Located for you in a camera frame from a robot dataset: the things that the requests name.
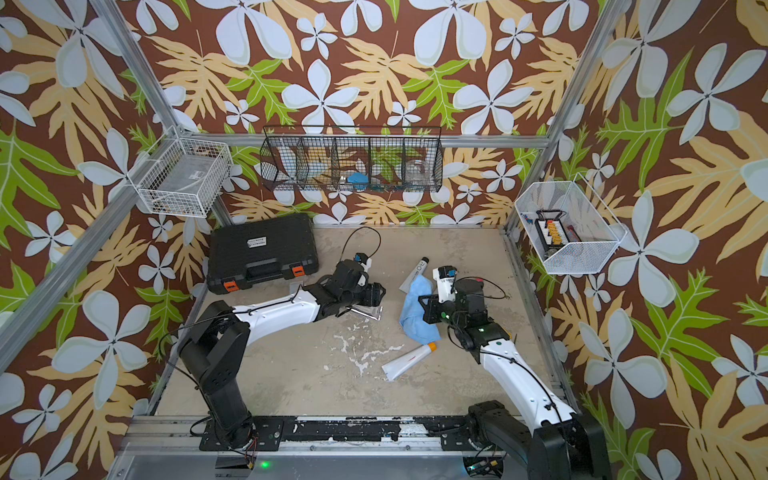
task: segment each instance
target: white wire rack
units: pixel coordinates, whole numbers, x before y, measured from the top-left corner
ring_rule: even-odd
[[[154,150],[157,157],[149,159],[154,164],[134,184],[139,197],[153,214],[205,218],[230,176],[229,147],[180,137],[173,128],[157,140],[157,145],[161,146]]]
[[[586,180],[584,184],[592,201],[576,181],[536,182],[515,200],[515,209],[525,232],[551,275],[599,273],[627,236],[626,228],[598,192]],[[598,203],[602,205],[601,211],[610,214],[608,218],[616,227],[609,227],[606,218],[598,211]],[[537,212],[540,210],[563,211],[561,224],[572,226],[579,241],[567,242],[558,249],[545,245],[538,232]]]

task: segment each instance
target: white paint stain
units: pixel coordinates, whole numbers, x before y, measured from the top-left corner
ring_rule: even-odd
[[[386,350],[384,350],[384,351],[381,351],[381,350],[373,350],[372,352],[365,352],[365,353],[362,355],[362,358],[360,359],[360,361],[363,361],[363,360],[367,359],[367,358],[368,358],[369,356],[371,356],[371,355],[382,355],[383,353],[389,353],[389,352],[392,352],[393,350],[400,350],[400,349],[401,349],[402,347],[404,347],[404,346],[406,346],[406,345],[405,345],[405,343],[403,343],[401,346],[390,346],[388,349],[386,349]]]
[[[334,335],[334,336],[333,336],[333,338],[335,338],[335,339],[340,339],[340,340],[342,341],[342,344],[343,344],[343,345],[342,345],[342,347],[341,347],[341,351],[342,351],[342,352],[344,352],[344,353],[346,353],[346,347],[348,347],[348,346],[349,346],[349,344],[346,342],[346,339],[345,339],[343,336],[341,336],[341,335]]]

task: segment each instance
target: black mounting plate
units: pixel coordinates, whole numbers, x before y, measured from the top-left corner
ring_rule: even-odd
[[[257,452],[276,452],[280,447],[280,440],[283,439],[283,417],[253,417],[253,428],[258,439],[256,445]],[[205,432],[200,440],[200,450],[203,452],[225,452],[229,448],[219,441],[223,436],[219,432],[217,437],[214,431],[214,421],[208,420],[205,424]]]

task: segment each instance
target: tan leaf pattern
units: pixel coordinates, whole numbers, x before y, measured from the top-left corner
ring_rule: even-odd
[[[171,57],[171,60],[163,60],[158,64],[178,70],[166,75],[160,83],[164,88],[178,86],[187,91],[187,99],[190,102],[184,113],[190,118],[194,118],[198,110],[203,118],[206,113],[215,118],[214,105],[218,110],[226,111],[225,99],[237,104],[237,97],[216,74],[232,78],[247,78],[247,75],[237,70],[237,65],[227,57],[220,53],[200,56],[192,48],[162,37],[150,37],[150,40],[155,43],[157,50]]]
[[[526,114],[526,118],[530,118],[534,114],[536,118],[541,118],[547,107],[552,114],[555,113],[563,100],[565,87],[576,70],[578,55],[573,45],[550,37],[542,37],[541,41],[544,42],[544,46],[539,48],[544,55],[549,57],[549,60],[528,64],[533,68],[543,70],[543,72],[530,75],[514,83],[518,87],[534,89],[534,93],[531,94],[525,104],[515,110],[515,118],[521,118]]]
[[[404,107],[408,105],[408,97],[402,89],[397,75],[405,78],[427,78],[427,74],[419,70],[425,68],[416,61],[416,57],[408,54],[395,55],[390,58],[383,48],[358,38],[344,38],[349,43],[347,50],[352,52],[360,60],[342,64],[352,70],[360,70],[362,73],[350,75],[341,80],[339,89],[357,87],[360,93],[357,96],[357,105],[349,112],[352,118],[358,118],[363,114],[364,118],[373,113],[374,118],[379,118],[382,103],[384,110],[392,111],[392,96]]]

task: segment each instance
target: black robot arm segment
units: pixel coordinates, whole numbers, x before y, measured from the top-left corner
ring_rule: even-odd
[[[333,275],[304,286],[295,295],[250,306],[212,303],[192,325],[179,348],[179,356],[200,387],[212,420],[217,449],[241,449],[251,441],[251,414],[237,386],[237,372],[248,344],[289,326],[340,316],[353,305],[378,306],[386,293],[369,283],[362,253],[336,265]]]

